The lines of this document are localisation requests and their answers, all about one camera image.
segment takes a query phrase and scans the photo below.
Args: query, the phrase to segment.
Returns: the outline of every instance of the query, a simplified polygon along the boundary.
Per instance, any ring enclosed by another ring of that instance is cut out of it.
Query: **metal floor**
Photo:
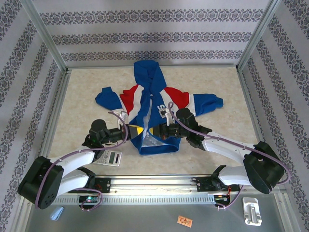
[[[226,211],[204,205],[102,205],[82,212],[76,205],[64,206],[58,221],[49,216],[56,207],[32,210],[27,232],[281,232],[284,231],[273,194],[243,195],[259,200],[262,225],[244,222],[242,196]],[[178,216],[193,220],[192,228],[177,224]]]

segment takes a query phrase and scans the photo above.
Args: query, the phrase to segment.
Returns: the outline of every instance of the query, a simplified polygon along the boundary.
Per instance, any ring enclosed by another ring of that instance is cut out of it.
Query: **metal frame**
[[[258,140],[263,140],[262,133],[260,131],[258,121],[253,109],[252,102],[246,85],[244,83],[242,69],[245,66],[247,60],[249,59],[252,51],[254,50],[256,44],[260,40],[263,32],[265,31],[271,17],[276,11],[280,0],[271,0],[267,5],[267,8],[253,33],[249,43],[247,44],[240,60],[237,65],[237,72],[239,75],[239,81],[241,88],[244,93],[245,101],[248,106],[250,117],[253,122],[254,131]],[[41,149],[41,156],[47,156],[50,152],[53,137],[55,135],[57,122],[60,116],[62,104],[65,98],[66,90],[68,87],[70,74],[72,70],[75,69],[102,69],[102,68],[123,68],[123,67],[76,67],[69,68],[65,65],[61,54],[59,53],[52,37],[50,36],[46,26],[42,22],[40,15],[38,14],[32,0],[21,0],[26,12],[31,18],[33,24],[37,28],[39,34],[41,35],[46,46],[52,53],[57,65],[61,69],[64,77],[60,83],[59,93],[55,98],[55,106],[51,113],[51,123],[47,128],[47,136],[43,142]],[[209,65],[208,67],[234,67],[234,65]],[[209,192],[209,193],[198,193],[197,186],[191,181],[192,177],[197,176],[209,176],[209,175],[142,175],[142,176],[98,176],[98,177],[109,177],[111,178],[111,189],[109,196],[119,196],[119,197],[130,197],[135,196],[167,196],[167,195],[178,195],[178,196],[198,196],[198,195],[219,195],[225,194],[225,192]],[[247,186],[242,194],[253,194],[258,193],[253,187]],[[287,196],[286,189],[283,186],[276,187],[272,194],[275,194],[278,209],[284,224],[286,231],[300,231],[295,215],[293,215],[292,206]],[[77,194],[65,195],[64,197],[77,196]],[[15,216],[12,232],[23,232],[26,229],[27,221],[32,209],[32,204],[25,198],[21,198],[17,214]]]
[[[267,25],[269,24],[272,16],[274,15],[276,9],[278,8],[279,4],[281,3],[281,0],[271,0],[269,4],[267,5],[261,20],[259,21],[259,24],[257,25],[253,35],[251,36],[245,50],[242,53],[242,56],[237,64],[237,70],[241,71],[243,70],[245,64],[247,63],[251,53],[255,49],[255,46],[261,39],[264,31],[267,28]]]
[[[48,50],[54,57],[58,67],[60,68],[62,73],[68,69],[66,66],[60,52],[58,51],[54,40],[52,39],[49,31],[47,30],[45,24],[43,23],[37,9],[35,8],[32,0],[20,0],[21,4],[23,5],[24,9],[26,10],[27,14],[29,15],[33,25],[37,29],[38,33],[42,37],[44,43],[46,44]]]

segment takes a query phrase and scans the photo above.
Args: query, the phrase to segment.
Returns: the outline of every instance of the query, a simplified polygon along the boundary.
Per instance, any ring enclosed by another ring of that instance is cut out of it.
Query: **beige tabletop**
[[[189,93],[214,93],[223,98],[224,106],[197,117],[197,122],[213,131],[246,143],[256,143],[252,122],[235,68],[161,67],[169,87]],[[109,129],[117,120],[95,102],[103,87],[111,86],[116,93],[135,85],[132,68],[73,70],[61,109],[49,157],[61,156],[77,149],[84,142],[91,123],[98,118]],[[211,174],[221,164],[238,166],[222,155],[191,147],[182,139],[175,153],[142,156],[131,142],[115,150],[122,151],[119,167],[97,164],[85,167],[96,174]]]

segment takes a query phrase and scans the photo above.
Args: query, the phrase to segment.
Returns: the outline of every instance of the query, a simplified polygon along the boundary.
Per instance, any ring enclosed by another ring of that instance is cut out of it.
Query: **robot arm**
[[[143,128],[134,125],[127,125],[127,140],[133,139],[142,133]],[[95,184],[95,174],[89,169],[83,167],[98,160],[104,150],[91,151],[94,148],[103,148],[109,143],[122,141],[125,138],[125,128],[120,126],[114,129],[107,129],[103,120],[97,119],[91,124],[89,134],[86,136],[84,143],[77,149],[79,153],[61,160],[61,157],[48,159],[38,157],[26,173],[20,183],[17,192],[35,203],[39,193],[39,188],[44,176],[49,168],[56,162],[47,175],[46,181],[40,192],[38,207],[47,208],[56,198],[63,193],[77,189],[93,189]]]
[[[150,133],[162,140],[168,139],[169,137],[185,137],[188,143],[194,148],[216,152],[239,163],[238,167],[221,165],[212,174],[211,181],[216,190],[221,190],[232,184],[252,185],[258,191],[269,194],[284,175],[284,168],[276,162],[276,160],[280,161],[278,156],[267,143],[260,141],[256,145],[245,144],[221,136],[209,128],[199,126],[194,115],[187,108],[178,110],[176,116],[186,127],[206,136],[190,132],[177,123],[169,125],[167,123],[159,124],[150,128]],[[263,152],[272,159],[265,158],[248,149]]]

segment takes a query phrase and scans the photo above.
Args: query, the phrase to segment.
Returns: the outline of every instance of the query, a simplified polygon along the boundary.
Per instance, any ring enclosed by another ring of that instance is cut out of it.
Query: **blue object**
[[[60,217],[60,215],[62,214],[63,212],[63,207],[62,206],[58,206],[53,212],[52,214],[50,215],[50,219],[52,221],[57,221]]]
[[[123,110],[129,114],[129,123],[145,128],[144,118],[150,109],[147,131],[160,123],[165,123],[159,110],[167,108],[170,101],[174,102],[173,111],[189,108],[195,115],[201,115],[223,107],[223,99],[214,94],[189,94],[178,89],[167,87],[159,63],[153,60],[142,60],[134,63],[134,76],[137,85],[123,94],[116,94],[111,87],[102,89],[96,97],[97,104],[109,110]],[[132,144],[141,155],[176,152],[179,150],[180,139],[168,138],[162,141],[155,137],[161,144],[157,146],[143,146],[144,134],[141,133],[132,139]]]

